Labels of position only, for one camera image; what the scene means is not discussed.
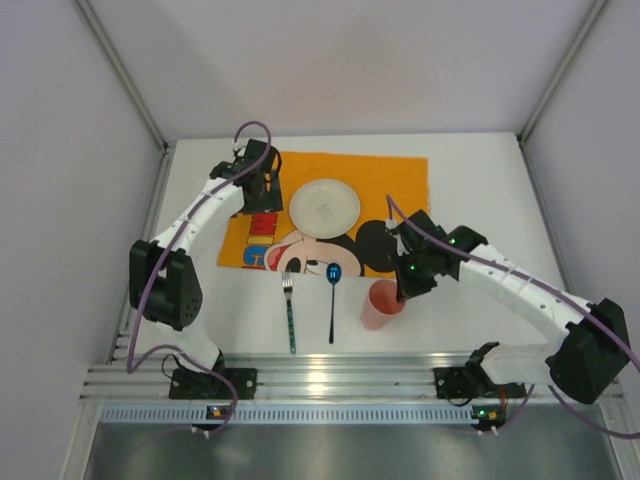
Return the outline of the pink plastic cup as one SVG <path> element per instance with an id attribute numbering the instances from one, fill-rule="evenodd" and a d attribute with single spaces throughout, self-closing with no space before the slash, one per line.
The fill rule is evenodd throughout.
<path id="1" fill-rule="evenodd" d="M 360 321 L 365 329 L 376 331 L 403 312 L 405 303 L 396 298 L 395 281 L 382 279 L 374 282 L 367 293 Z"/>

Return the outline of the cream round plate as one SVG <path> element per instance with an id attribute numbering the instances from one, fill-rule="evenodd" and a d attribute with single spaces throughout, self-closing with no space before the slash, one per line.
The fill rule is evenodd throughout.
<path id="1" fill-rule="evenodd" d="M 297 230 L 316 239 L 346 234 L 360 217 L 355 190 L 335 179 L 318 179 L 301 186 L 289 204 L 289 216 Z"/>

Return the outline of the orange cartoon mouse cloth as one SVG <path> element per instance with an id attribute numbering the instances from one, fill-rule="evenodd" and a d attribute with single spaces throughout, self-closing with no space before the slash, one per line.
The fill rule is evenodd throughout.
<path id="1" fill-rule="evenodd" d="M 281 157 L 283 211 L 232 218 L 217 256 L 218 266 L 322 276 L 329 264 L 338 263 L 345 276 L 391 277 L 395 242 L 385 228 L 386 198 L 392 196 L 408 214 L 428 211 L 427 159 L 316 152 L 283 152 Z M 339 180 L 357 193 L 360 217 L 346 234 L 316 239 L 301 233 L 291 221 L 288 209 L 294 193 L 318 179 Z"/>

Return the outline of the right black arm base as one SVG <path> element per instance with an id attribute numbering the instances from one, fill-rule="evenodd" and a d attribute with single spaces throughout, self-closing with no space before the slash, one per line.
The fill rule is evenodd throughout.
<path id="1" fill-rule="evenodd" d="M 438 399 L 465 405 L 475 399 L 521 399 L 526 396 L 523 384 L 493 384 L 486 377 L 466 367 L 439 367 L 433 370 Z"/>

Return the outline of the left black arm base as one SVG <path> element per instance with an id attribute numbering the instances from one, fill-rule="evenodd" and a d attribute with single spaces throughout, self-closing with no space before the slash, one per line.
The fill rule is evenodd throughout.
<path id="1" fill-rule="evenodd" d="M 239 400 L 252 400 L 257 388 L 258 371 L 254 368 L 227 368 L 225 379 L 234 387 Z M 231 400 L 231 389 L 210 374 L 185 367 L 174 369 L 169 398 L 172 400 Z"/>

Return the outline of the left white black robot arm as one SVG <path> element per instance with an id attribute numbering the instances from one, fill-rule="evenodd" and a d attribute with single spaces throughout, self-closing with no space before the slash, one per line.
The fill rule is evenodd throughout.
<path id="1" fill-rule="evenodd" d="M 129 302 L 136 310 L 130 372 L 140 365 L 133 355 L 142 321 L 165 337 L 163 348 L 188 358 L 190 370 L 212 370 L 222 361 L 220 349 L 197 320 L 203 291 L 196 257 L 224 234 L 232 217 L 283 210 L 280 152 L 250 139 L 233 153 L 233 161 L 212 169 L 201 192 L 169 227 L 151 240 L 136 241 L 129 251 Z"/>

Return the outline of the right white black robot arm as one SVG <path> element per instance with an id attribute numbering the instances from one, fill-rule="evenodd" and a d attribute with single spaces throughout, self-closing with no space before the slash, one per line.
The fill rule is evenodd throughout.
<path id="1" fill-rule="evenodd" d="M 478 232 L 458 226 L 447 232 L 419 210 L 398 223 L 385 222 L 396 298 L 431 292 L 449 277 L 496 300 L 544 338 L 542 344 L 487 342 L 464 367 L 465 394 L 486 396 L 507 384 L 551 386 L 581 404 L 592 404 L 629 362 L 623 309 L 558 290 L 508 261 Z"/>

